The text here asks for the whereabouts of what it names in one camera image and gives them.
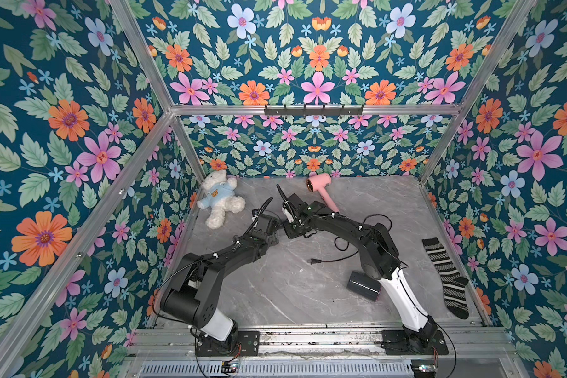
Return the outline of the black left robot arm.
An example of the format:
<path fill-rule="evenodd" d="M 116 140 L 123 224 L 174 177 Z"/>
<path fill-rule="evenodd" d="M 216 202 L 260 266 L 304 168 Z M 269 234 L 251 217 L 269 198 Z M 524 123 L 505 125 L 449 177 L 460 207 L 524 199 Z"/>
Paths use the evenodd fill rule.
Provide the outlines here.
<path fill-rule="evenodd" d="M 185 255 L 166 283 L 160 310 L 218 342 L 234 340 L 236 322 L 218 309 L 225 278 L 277 245 L 280 228 L 278 217 L 256 216 L 244 234 L 233 237 L 230 246 L 211 255 Z"/>

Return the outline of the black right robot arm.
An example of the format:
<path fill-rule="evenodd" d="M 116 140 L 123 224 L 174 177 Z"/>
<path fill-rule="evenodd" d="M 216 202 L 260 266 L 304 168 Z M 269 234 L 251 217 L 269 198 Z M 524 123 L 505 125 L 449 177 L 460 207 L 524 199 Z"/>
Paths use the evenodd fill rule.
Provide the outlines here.
<path fill-rule="evenodd" d="M 315 201 L 306 203 L 297 195 L 281 195 L 282 210 L 288 221 L 284 230 L 289 239 L 315 231 L 329 232 L 357 248 L 362 269 L 379 282 L 395 305 L 404 330 L 423 339 L 432 338 L 437 326 L 432 316 L 421 306 L 407 283 L 399 258 L 387 228 L 380 223 L 367 225 L 352 220 Z"/>

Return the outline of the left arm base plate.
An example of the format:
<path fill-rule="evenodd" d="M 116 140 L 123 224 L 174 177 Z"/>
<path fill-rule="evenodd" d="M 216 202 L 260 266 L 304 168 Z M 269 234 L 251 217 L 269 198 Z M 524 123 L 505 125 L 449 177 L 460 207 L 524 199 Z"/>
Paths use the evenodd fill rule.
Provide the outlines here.
<path fill-rule="evenodd" d="M 219 341 L 200 332 L 197 340 L 199 357 L 256 357 L 260 347 L 259 331 L 234 330 L 225 341 Z"/>

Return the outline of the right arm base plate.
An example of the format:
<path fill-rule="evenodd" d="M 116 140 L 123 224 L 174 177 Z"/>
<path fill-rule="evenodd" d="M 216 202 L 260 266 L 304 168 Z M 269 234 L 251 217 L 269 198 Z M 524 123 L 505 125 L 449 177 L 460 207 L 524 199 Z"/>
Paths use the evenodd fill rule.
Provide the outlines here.
<path fill-rule="evenodd" d="M 450 354 L 444 334 L 440 329 L 437 329 L 434 335 L 427 340 L 422 340 L 416 334 L 404 330 L 384 330 L 381 336 L 380 346 L 390 355 Z"/>

